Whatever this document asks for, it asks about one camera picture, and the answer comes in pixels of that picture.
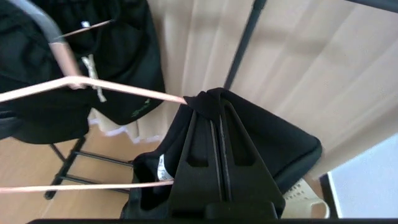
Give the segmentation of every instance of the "folded black garment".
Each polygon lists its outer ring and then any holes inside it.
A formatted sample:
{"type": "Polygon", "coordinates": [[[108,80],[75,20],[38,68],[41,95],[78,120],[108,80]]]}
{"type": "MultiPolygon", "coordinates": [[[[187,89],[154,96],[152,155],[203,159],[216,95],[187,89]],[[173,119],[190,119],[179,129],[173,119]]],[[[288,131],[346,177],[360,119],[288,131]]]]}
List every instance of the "folded black garment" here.
{"type": "MultiPolygon", "coordinates": [[[[59,26],[62,33],[83,24],[112,23],[65,38],[84,76],[82,57],[93,55],[101,80],[165,91],[160,68],[160,50],[145,0],[32,0],[59,26]]],[[[23,11],[0,2],[0,93],[62,78],[42,30],[23,11]]],[[[13,135],[21,141],[48,144],[79,138],[87,133],[91,108],[117,124],[131,123],[161,104],[160,100],[103,90],[67,87],[1,103],[22,124],[13,135]]]]}
{"type": "MultiPolygon", "coordinates": [[[[228,90],[216,88],[185,99],[188,105],[180,106],[160,146],[155,151],[143,153],[134,159],[134,183],[173,179],[193,112],[196,111],[200,117],[196,131],[201,131],[200,122],[206,119],[211,120],[216,128],[220,128],[220,111],[224,101],[233,106],[283,194],[320,158],[322,146],[316,137],[228,90]]],[[[200,160],[203,155],[195,154],[194,157],[200,160]]],[[[132,189],[121,218],[165,218],[171,189],[171,186],[132,189]]]]}

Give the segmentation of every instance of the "wall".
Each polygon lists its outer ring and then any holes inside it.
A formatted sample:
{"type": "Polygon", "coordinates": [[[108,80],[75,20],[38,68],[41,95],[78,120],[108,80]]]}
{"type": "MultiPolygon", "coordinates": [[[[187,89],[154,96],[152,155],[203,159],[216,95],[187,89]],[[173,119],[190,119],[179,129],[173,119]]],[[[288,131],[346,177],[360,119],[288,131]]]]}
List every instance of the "wall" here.
{"type": "Polygon", "coordinates": [[[341,218],[398,218],[398,134],[330,172],[341,218]]]}

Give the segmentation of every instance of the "light brown floor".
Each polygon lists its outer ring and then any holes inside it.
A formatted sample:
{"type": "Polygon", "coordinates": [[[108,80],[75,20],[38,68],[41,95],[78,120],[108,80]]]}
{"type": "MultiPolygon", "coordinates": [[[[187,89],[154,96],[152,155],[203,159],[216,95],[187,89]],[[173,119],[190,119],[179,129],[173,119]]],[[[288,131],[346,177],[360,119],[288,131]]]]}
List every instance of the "light brown floor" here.
{"type": "MultiPolygon", "coordinates": [[[[96,126],[86,138],[84,151],[123,160],[132,160],[158,145],[133,144],[125,134],[104,137],[96,126]]],[[[74,143],[68,141],[57,146],[67,156],[74,143]]],[[[60,160],[46,145],[25,144],[11,138],[0,141],[0,186],[48,185],[60,166],[60,160]]],[[[86,157],[77,157],[69,174],[104,183],[126,184],[132,179],[128,167],[86,157]]],[[[319,183],[310,181],[310,185],[322,194],[319,183]]],[[[0,195],[0,223],[27,223],[37,218],[119,218],[126,201],[126,194],[108,190],[57,192],[53,200],[44,199],[43,193],[0,195]]],[[[324,213],[322,208],[314,211],[314,217],[324,213]]]]}

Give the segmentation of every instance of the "white plastic basket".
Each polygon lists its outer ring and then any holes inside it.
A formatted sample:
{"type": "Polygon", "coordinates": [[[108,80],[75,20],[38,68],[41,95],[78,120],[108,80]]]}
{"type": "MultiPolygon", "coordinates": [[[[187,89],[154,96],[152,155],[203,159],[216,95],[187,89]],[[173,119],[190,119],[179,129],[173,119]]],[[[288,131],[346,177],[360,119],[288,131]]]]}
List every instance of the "white plastic basket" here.
{"type": "Polygon", "coordinates": [[[324,204],[325,218],[329,218],[330,209],[328,204],[320,199],[304,179],[300,179],[286,194],[285,210],[282,218],[311,218],[312,206],[324,204]]]}

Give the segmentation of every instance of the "pink clothes hanger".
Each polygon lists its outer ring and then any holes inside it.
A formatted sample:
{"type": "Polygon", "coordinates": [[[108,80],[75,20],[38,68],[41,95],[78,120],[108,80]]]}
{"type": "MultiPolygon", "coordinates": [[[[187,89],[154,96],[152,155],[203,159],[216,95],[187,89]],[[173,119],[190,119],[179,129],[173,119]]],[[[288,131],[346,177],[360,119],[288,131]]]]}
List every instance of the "pink clothes hanger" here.
{"type": "MultiPolygon", "coordinates": [[[[30,96],[44,91],[53,90],[63,86],[70,86],[71,88],[84,88],[85,85],[100,86],[102,88],[114,91],[120,91],[123,93],[129,93],[139,96],[146,96],[149,98],[155,98],[158,100],[171,101],[186,105],[187,102],[179,96],[173,96],[166,93],[161,93],[152,90],[146,90],[143,88],[122,85],[118,83],[112,83],[104,80],[96,80],[81,75],[80,70],[77,66],[76,61],[73,59],[73,54],[68,43],[63,39],[65,36],[84,32],[86,30],[103,26],[111,21],[105,21],[99,24],[95,24],[91,27],[86,27],[80,30],[73,31],[71,33],[61,35],[57,25],[54,21],[46,15],[40,8],[32,4],[28,0],[8,0],[12,4],[21,8],[23,11],[28,13],[33,20],[43,29],[46,38],[49,40],[49,46],[53,52],[63,74],[65,77],[57,80],[52,80],[45,83],[40,83],[18,90],[12,90],[9,92],[0,94],[0,103],[22,98],[24,96],[30,96]]],[[[90,189],[130,189],[138,187],[156,187],[163,185],[172,185],[172,180],[165,180],[160,182],[143,183],[143,184],[92,184],[92,185],[47,185],[47,186],[30,186],[30,187],[0,187],[0,194],[9,193],[23,193],[23,192],[45,192],[49,190],[90,190],[90,189]]]]}

